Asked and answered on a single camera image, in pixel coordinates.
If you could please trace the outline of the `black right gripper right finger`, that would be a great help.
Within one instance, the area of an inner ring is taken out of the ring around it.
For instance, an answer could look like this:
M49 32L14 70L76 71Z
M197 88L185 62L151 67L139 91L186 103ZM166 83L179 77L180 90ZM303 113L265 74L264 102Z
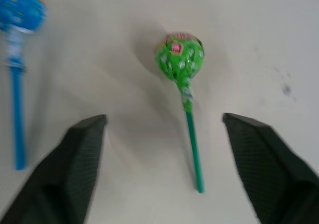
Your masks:
M319 175L276 131L224 113L236 167L261 224L319 224Z

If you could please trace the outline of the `green wrapped lollipop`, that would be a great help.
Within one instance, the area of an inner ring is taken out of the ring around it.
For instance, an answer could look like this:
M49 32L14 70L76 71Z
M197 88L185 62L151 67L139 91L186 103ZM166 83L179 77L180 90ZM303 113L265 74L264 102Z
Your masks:
M196 36L184 32L168 34L155 49L155 60L158 67L168 79L175 82L181 95L199 193L204 193L204 179L193 118L191 79L201 69L204 56L202 42Z

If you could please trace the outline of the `blue wrapped lollipop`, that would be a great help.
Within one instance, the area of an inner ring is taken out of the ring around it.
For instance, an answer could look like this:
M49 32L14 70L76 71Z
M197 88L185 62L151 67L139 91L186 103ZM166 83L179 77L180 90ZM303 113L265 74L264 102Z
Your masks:
M26 167L21 75L25 71L23 44L26 34L34 33L46 18L43 0L0 0L0 30L5 32L6 62L11 74L14 165Z

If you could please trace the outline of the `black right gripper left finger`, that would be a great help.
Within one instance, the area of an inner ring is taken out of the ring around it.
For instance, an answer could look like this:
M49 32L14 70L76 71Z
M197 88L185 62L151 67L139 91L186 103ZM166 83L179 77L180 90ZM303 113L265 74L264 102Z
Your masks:
M107 123L100 114L71 126L32 171L0 224L85 224Z

